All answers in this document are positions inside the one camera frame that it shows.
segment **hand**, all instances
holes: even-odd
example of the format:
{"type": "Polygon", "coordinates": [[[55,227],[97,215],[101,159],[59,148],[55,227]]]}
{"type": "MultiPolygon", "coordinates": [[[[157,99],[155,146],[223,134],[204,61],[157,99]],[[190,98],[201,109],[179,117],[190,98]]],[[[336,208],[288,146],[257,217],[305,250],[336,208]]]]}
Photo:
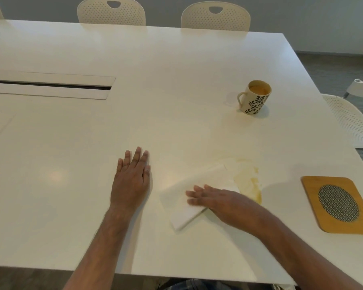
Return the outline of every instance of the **hand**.
{"type": "Polygon", "coordinates": [[[145,198],[150,184],[151,167],[147,165],[148,151],[141,155],[138,147],[131,162],[131,152],[119,158],[116,175],[111,187],[110,208],[131,218],[145,198]]]}
{"type": "Polygon", "coordinates": [[[195,185],[194,191],[186,191],[186,195],[192,197],[188,200],[190,205],[205,206],[224,223],[258,238],[273,217],[264,207],[235,191],[195,185]]]}

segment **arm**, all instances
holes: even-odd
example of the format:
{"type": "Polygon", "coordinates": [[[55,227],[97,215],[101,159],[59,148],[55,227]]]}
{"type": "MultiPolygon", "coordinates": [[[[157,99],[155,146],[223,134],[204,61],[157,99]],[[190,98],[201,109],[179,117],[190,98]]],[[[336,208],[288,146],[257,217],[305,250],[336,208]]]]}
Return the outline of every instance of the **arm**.
{"type": "Polygon", "coordinates": [[[261,240],[303,290],[363,290],[363,286],[307,245],[268,210],[244,195],[205,185],[187,191],[191,205],[210,208],[224,223],[261,240]]]}
{"type": "Polygon", "coordinates": [[[64,290],[109,290],[117,259],[129,223],[145,198],[150,181],[150,166],[146,165],[148,151],[141,155],[137,148],[131,162],[131,153],[119,159],[114,177],[110,207],[76,270],[64,290]]]}

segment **mug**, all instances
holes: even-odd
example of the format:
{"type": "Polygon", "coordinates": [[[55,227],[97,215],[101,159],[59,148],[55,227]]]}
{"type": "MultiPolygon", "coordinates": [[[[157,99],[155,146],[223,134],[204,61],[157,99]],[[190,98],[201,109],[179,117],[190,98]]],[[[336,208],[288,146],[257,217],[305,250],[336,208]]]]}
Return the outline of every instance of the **mug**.
{"type": "Polygon", "coordinates": [[[240,110],[248,115],[257,114],[270,94],[271,86],[268,83],[262,80],[253,80],[247,86],[246,91],[238,95],[238,102],[241,105],[240,110]]]}

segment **white napkin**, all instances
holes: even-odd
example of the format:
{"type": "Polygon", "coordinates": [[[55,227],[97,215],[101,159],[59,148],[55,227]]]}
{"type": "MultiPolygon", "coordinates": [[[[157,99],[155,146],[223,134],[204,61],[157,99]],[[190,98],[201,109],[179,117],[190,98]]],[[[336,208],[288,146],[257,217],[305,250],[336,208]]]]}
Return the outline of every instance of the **white napkin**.
{"type": "Polygon", "coordinates": [[[194,190],[194,185],[203,187],[204,184],[239,192],[224,165],[217,165],[163,190],[160,193],[160,201],[176,231],[183,228],[206,209],[203,206],[189,205],[187,203],[188,197],[185,195],[186,190],[194,190]]]}

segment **oval mesh insert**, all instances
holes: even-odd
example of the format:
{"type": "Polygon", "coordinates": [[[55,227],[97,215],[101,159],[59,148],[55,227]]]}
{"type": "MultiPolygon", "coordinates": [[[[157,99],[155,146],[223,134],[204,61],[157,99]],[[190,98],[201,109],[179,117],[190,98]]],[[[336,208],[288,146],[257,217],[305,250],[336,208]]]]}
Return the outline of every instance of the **oval mesh insert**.
{"type": "Polygon", "coordinates": [[[328,214],[340,221],[355,221],[360,214],[356,201],[341,187],[330,184],[322,186],[318,199],[328,214]]]}

